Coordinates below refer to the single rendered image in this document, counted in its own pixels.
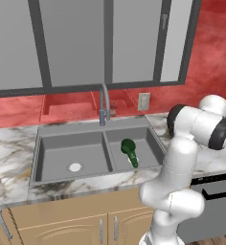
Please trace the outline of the grey double basin sink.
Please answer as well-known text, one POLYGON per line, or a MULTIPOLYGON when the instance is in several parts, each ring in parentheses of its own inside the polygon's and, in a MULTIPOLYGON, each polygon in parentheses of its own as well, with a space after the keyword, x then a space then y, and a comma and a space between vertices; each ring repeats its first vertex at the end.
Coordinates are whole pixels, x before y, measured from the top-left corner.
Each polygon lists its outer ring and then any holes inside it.
POLYGON ((30 185, 40 186, 142 170, 162 165, 166 149, 144 117, 52 125, 37 130, 30 185), (123 139, 136 145, 138 167, 121 152, 123 139))

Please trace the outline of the grey dishwasher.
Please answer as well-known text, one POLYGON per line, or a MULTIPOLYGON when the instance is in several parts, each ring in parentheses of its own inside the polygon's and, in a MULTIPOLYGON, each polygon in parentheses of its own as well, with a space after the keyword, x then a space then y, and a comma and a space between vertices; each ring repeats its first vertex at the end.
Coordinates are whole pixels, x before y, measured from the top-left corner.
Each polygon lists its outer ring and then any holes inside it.
MULTIPOLYGON (((192 180, 191 189, 199 193, 204 189, 209 194, 225 192, 226 174, 195 178, 192 180)), ((225 235, 226 197, 215 200, 205 199, 205 209, 202 214, 198 218, 182 222, 177 233, 185 243, 225 235)))

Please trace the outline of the grey sink tap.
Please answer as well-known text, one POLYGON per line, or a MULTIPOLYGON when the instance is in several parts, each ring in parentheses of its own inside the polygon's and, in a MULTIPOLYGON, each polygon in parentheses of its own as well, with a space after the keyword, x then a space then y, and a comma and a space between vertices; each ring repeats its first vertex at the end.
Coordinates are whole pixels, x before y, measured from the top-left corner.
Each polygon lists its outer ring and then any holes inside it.
POLYGON ((100 126, 116 116, 115 103, 110 103, 108 90, 105 84, 100 89, 100 126))

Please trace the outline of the white wall socket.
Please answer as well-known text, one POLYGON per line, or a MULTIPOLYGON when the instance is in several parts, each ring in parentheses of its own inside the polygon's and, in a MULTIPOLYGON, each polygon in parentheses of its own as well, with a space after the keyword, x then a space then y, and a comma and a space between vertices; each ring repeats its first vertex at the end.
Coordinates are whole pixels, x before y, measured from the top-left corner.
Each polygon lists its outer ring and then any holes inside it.
POLYGON ((140 93, 138 97, 138 110, 147 111, 149 109, 150 93, 140 93))

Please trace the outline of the grey framed window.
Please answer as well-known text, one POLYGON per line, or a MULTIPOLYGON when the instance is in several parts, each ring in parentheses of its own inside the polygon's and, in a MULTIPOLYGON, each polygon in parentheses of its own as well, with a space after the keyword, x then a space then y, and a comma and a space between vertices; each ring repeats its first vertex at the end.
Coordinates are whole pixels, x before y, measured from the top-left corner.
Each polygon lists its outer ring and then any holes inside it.
POLYGON ((0 98, 182 84, 201 0, 0 0, 0 98))

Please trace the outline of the green bottle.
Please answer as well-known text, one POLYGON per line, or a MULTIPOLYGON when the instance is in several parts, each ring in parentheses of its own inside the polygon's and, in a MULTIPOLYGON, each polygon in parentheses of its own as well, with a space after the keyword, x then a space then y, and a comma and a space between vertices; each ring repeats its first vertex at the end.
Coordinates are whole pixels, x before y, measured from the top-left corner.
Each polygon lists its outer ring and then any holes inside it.
POLYGON ((131 162, 131 164, 137 168, 138 167, 138 160, 136 156, 136 145, 133 140, 131 139, 123 139, 121 142, 121 152, 126 154, 131 162))

